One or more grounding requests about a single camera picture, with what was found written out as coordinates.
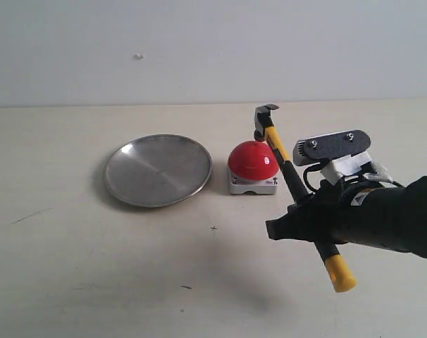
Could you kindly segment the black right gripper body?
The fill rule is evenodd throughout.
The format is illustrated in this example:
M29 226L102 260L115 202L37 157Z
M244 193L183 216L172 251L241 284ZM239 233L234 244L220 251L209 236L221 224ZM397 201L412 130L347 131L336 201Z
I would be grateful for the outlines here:
M313 242L332 242L334 244L353 243L350 237L349 224L344 219L347 196L354 187L354 180L341 180L337 185L331 185L322 180L321 187L315 194L322 196L322 211L307 215L314 226L316 238Z

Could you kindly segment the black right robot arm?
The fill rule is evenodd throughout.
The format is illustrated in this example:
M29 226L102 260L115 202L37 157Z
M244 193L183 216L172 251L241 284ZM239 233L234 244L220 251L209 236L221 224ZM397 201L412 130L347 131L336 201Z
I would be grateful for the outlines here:
M427 259L427 176L406 187L322 180L317 193L266 227L273 240L352 243Z

